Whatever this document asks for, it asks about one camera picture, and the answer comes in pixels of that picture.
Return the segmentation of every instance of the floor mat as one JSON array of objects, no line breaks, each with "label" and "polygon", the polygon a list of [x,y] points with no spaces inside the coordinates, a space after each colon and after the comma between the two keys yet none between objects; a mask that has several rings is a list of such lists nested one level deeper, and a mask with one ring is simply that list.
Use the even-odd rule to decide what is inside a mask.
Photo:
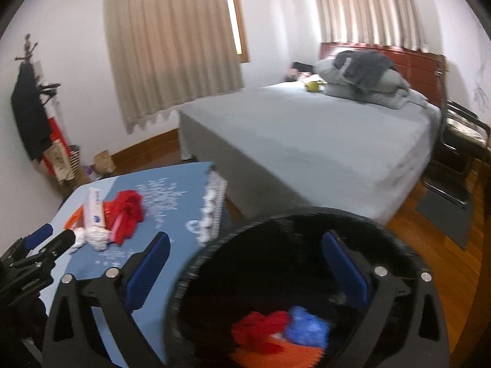
[{"label": "floor mat", "polygon": [[426,195],[419,201],[416,211],[435,224],[462,249],[467,248],[474,218],[473,201],[462,209],[443,196],[427,190]]}]

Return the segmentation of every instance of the window frame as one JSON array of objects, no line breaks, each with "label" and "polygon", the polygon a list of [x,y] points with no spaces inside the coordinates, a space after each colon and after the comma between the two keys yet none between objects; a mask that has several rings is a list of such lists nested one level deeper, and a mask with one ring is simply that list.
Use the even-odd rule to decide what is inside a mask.
[{"label": "window frame", "polygon": [[235,16],[237,17],[237,26],[239,27],[239,39],[241,41],[242,54],[237,54],[240,63],[248,63],[249,50],[247,48],[246,29],[244,27],[244,18],[242,16],[241,0],[234,0]]}]

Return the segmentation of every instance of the wooden headboard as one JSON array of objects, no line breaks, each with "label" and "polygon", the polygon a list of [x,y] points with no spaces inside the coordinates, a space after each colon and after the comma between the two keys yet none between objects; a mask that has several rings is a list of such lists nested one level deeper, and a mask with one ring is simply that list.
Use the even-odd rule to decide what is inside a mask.
[{"label": "wooden headboard", "polygon": [[346,50],[375,50],[391,58],[397,70],[411,84],[411,87],[426,95],[433,105],[440,107],[442,100],[446,98],[445,90],[442,90],[437,75],[437,73],[442,73],[445,79],[445,57],[443,55],[371,44],[321,43],[320,59],[335,57]]}]

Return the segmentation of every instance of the bolt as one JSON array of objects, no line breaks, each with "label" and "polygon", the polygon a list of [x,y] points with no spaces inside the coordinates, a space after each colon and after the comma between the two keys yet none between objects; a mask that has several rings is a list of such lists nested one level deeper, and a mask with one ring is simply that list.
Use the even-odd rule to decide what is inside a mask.
[{"label": "bolt", "polygon": [[430,282],[431,281],[431,275],[427,272],[424,272],[423,274],[421,274],[421,279],[424,282]]},{"label": "bolt", "polygon": [[379,277],[385,277],[387,275],[387,269],[385,267],[375,267],[374,271]]},{"label": "bolt", "polygon": [[73,275],[72,274],[66,274],[61,279],[61,281],[63,282],[63,284],[69,284],[70,282],[72,282],[72,280],[73,280]]},{"label": "bolt", "polygon": [[112,267],[106,271],[106,277],[108,278],[116,278],[119,274],[119,269],[116,267]]}]

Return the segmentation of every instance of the mattress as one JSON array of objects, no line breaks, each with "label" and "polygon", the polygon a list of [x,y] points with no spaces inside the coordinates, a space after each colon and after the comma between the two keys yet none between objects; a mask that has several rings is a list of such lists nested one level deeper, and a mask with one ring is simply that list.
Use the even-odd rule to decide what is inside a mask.
[{"label": "mattress", "polygon": [[212,160],[248,218],[304,206],[385,224],[429,162],[440,112],[307,93],[300,82],[208,97],[180,109],[183,159]]}]

